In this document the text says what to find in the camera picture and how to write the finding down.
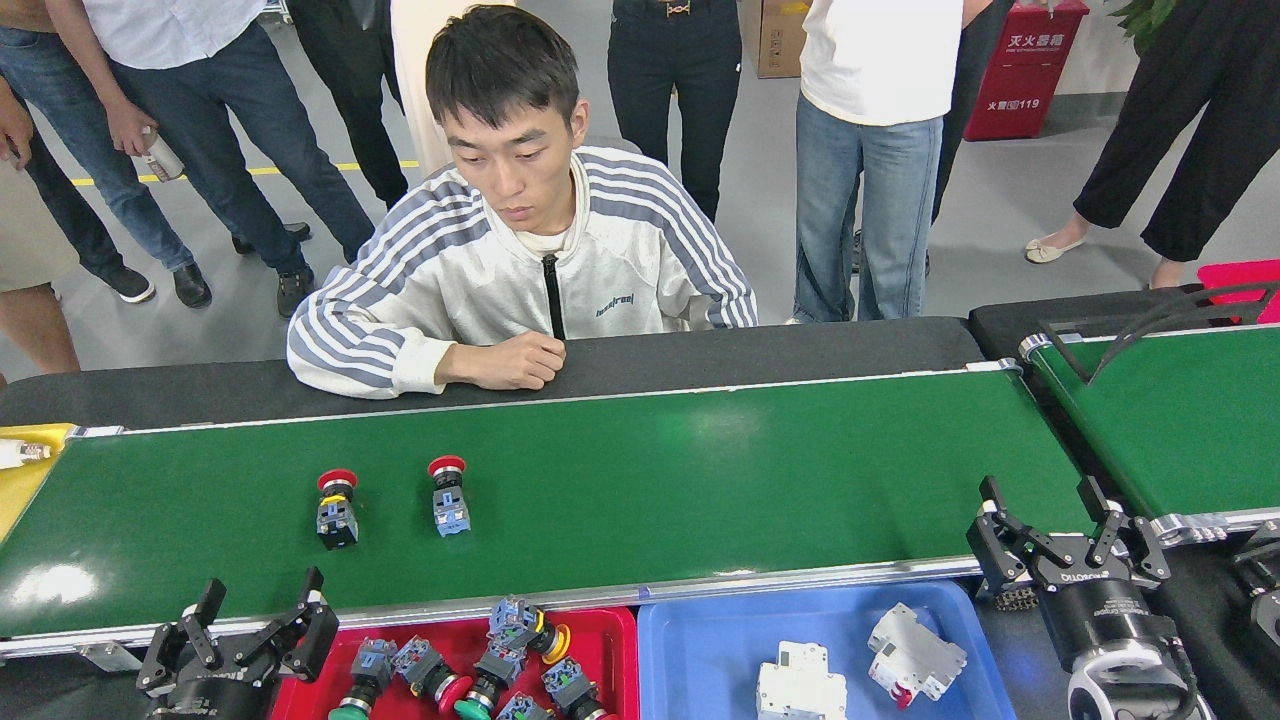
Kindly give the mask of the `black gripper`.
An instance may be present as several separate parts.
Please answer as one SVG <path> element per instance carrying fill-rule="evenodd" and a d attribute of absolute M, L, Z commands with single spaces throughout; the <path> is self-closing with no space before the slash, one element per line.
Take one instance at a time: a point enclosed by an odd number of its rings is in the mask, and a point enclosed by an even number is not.
<path fill-rule="evenodd" d="M 269 719 L 276 676 L 284 673 L 315 682 L 337 635 L 339 620 L 323 597 L 323 583 L 320 570 L 310 568 L 296 605 L 236 642 L 236 666 L 241 670 L 198 673 L 179 676 L 178 682 L 179 660 L 187 648 L 204 667 L 216 667 L 221 661 L 209 626 L 218 618 L 227 588 L 212 578 L 198 602 L 186 609 L 177 623 L 155 629 L 134 684 L 146 696 L 166 694 L 148 711 L 148 719 Z"/>
<path fill-rule="evenodd" d="M 1009 511 L 993 475 L 983 478 L 979 492 L 983 503 L 966 539 L 987 584 L 1000 593 L 1023 575 L 1038 583 L 1036 596 L 1062 670 L 1073 671 L 1091 651 L 1120 641 L 1153 646 L 1176 634 L 1172 620 L 1152 614 L 1132 582 L 1158 585 L 1172 577 L 1155 529 L 1107 500 L 1092 475 L 1082 478 L 1078 493 L 1096 528 L 1084 562 L 1073 565 L 1062 541 Z M 1123 560 L 1111 559 L 1117 544 Z"/>

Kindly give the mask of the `seated person's right hand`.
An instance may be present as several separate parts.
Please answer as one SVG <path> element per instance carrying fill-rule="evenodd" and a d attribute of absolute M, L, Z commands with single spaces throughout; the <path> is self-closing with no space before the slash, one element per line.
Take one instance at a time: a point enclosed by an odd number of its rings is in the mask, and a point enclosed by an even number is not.
<path fill-rule="evenodd" d="M 563 369 L 564 360 L 564 341 L 530 331 L 493 346 L 452 345 L 436 365 L 435 382 L 540 389 Z"/>

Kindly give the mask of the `standing person's right hand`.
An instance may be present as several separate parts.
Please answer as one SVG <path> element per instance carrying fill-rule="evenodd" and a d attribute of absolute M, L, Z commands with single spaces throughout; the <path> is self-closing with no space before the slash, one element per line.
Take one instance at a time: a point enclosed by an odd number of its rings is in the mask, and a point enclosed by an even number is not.
<path fill-rule="evenodd" d="M 109 99 L 102 105 L 115 150 L 133 158 L 146 155 L 157 122 L 127 99 Z"/>

